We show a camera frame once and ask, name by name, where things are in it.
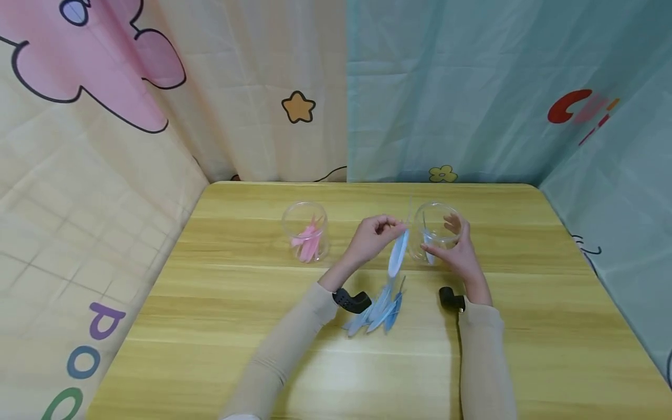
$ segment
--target beige sleeve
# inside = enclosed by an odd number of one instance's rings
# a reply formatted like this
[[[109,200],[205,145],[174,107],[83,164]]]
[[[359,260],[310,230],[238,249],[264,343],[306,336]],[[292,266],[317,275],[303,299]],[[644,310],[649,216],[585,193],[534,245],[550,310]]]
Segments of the beige sleeve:
[[[460,313],[462,372],[460,398],[464,420],[517,418],[513,385],[504,356],[504,322],[492,306],[464,297]]]
[[[334,319],[337,309],[331,292],[314,283],[261,343],[219,418],[270,418],[283,385],[317,333]]]

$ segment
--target pink flower print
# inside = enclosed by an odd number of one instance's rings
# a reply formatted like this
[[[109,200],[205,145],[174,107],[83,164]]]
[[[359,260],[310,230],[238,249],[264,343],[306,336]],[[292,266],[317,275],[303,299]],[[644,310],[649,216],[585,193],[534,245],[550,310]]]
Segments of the pink flower print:
[[[0,1],[0,40],[15,47],[12,67],[32,93],[71,103],[82,91],[145,132],[168,120],[147,80],[160,89],[186,81],[173,45],[159,31],[135,22],[143,0]]]

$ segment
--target curtain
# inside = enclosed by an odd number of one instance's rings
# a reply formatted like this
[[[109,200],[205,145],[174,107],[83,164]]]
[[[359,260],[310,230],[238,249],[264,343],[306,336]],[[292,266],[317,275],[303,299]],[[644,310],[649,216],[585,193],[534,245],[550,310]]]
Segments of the curtain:
[[[670,9],[350,1],[348,180],[538,185],[641,86]]]
[[[345,179],[345,5],[0,4],[0,407],[83,418],[208,181]]]
[[[613,121],[542,183],[587,262],[672,387],[672,40]]]
[[[148,1],[169,28],[187,89],[167,96],[211,181],[345,180],[342,1]]]
[[[350,1],[348,180],[541,185],[672,387],[661,1]]]

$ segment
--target wooden table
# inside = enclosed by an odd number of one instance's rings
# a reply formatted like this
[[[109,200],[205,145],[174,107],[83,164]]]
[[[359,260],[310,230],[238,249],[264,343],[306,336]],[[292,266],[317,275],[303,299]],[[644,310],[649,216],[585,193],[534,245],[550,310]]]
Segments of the wooden table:
[[[670,419],[670,390],[544,196],[526,185],[216,183],[201,197],[91,404],[88,419],[208,419],[261,340],[343,252],[358,222],[459,209],[495,305],[521,419]],[[297,201],[329,216],[325,261],[292,259],[280,218]],[[375,296],[390,249],[347,283]],[[348,339],[339,311],[276,405],[288,419],[460,418],[456,314],[437,291],[460,283],[404,262],[394,329]]]

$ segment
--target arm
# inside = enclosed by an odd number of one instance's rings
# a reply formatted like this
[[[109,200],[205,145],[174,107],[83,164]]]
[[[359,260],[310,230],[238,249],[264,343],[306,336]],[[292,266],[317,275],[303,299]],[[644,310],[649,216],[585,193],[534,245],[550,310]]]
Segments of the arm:
[[[362,221],[343,257],[313,284],[252,357],[220,419],[270,418],[276,398],[322,327],[336,316],[332,293],[406,229],[388,216]]]
[[[464,280],[465,309],[460,313],[462,372],[460,398],[464,420],[514,420],[515,396],[504,356],[502,322],[493,307],[488,282],[471,242],[469,222],[452,214],[445,227],[460,239],[452,249],[422,248],[444,260]]]
[[[464,420],[515,420],[513,386],[504,356],[504,322],[492,306],[473,304],[468,296],[460,313]]]

